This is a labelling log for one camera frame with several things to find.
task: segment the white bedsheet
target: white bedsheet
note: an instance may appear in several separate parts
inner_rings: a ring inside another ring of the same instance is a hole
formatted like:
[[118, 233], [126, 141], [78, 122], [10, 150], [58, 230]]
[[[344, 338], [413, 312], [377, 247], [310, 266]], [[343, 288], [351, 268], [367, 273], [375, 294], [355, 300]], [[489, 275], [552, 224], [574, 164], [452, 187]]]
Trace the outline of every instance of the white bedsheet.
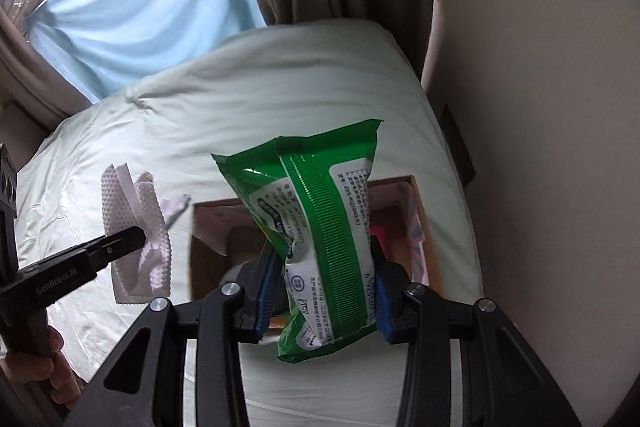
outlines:
[[[159, 198], [233, 197], [209, 153], [278, 135], [310, 135], [380, 118], [372, 178], [414, 174], [447, 297], [473, 302], [481, 279], [470, 220], [444, 140], [391, 36], [369, 22], [327, 21], [242, 33], [203, 58], [143, 79], [64, 121], [18, 173], [20, 263], [103, 233], [100, 174], [148, 170]], [[191, 211], [170, 232], [172, 300], [188, 300]], [[49, 309], [65, 354], [90, 379], [142, 307], [114, 302], [108, 270]], [[402, 346], [379, 334], [322, 359], [279, 362], [275, 346], [241, 346], [252, 425], [393, 425]], [[188, 363], [186, 403], [193, 399]]]

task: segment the plastic package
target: plastic package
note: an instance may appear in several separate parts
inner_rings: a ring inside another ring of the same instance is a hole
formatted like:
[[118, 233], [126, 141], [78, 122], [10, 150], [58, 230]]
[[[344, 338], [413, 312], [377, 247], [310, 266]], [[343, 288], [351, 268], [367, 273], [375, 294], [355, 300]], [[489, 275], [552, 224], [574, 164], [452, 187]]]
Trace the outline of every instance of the plastic package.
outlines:
[[285, 258], [286, 362], [332, 353], [376, 328], [367, 179], [380, 120], [279, 137], [218, 167]]

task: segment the wall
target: wall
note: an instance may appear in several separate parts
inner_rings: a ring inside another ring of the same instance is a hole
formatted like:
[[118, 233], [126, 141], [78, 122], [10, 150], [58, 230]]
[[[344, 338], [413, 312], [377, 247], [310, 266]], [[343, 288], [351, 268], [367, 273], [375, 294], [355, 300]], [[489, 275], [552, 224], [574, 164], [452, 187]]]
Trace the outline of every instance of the wall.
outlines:
[[441, 0], [434, 33], [486, 294], [603, 425], [640, 371], [640, 0]]
[[16, 169], [27, 165], [47, 136], [15, 103], [0, 106], [0, 143], [6, 144]]

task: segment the open cardboard box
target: open cardboard box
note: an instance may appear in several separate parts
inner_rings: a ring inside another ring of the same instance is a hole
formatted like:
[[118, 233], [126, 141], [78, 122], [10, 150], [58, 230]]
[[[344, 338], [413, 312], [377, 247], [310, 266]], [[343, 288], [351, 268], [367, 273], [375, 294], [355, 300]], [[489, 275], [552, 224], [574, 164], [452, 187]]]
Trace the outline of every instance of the open cardboard box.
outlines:
[[[386, 258], [404, 266], [414, 282], [441, 294], [438, 260], [429, 223], [413, 176], [369, 181], [371, 233]], [[266, 238], [238, 199], [196, 203], [190, 244], [191, 298], [200, 299], [219, 286], [232, 267], [257, 257]], [[281, 330], [285, 317], [272, 317]]]

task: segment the human hand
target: human hand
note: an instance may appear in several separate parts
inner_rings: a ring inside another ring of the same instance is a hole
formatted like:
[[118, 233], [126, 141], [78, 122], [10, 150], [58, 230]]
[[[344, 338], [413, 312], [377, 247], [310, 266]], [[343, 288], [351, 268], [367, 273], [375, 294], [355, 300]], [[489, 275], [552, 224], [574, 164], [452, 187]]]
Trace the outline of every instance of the human hand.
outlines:
[[78, 401], [80, 388], [65, 355], [60, 352], [65, 341], [62, 335], [51, 326], [49, 326], [49, 339], [53, 353], [52, 359], [9, 351], [4, 359], [0, 359], [0, 369], [10, 381], [28, 383], [34, 380], [49, 380], [53, 387], [51, 390], [53, 401], [71, 409]]

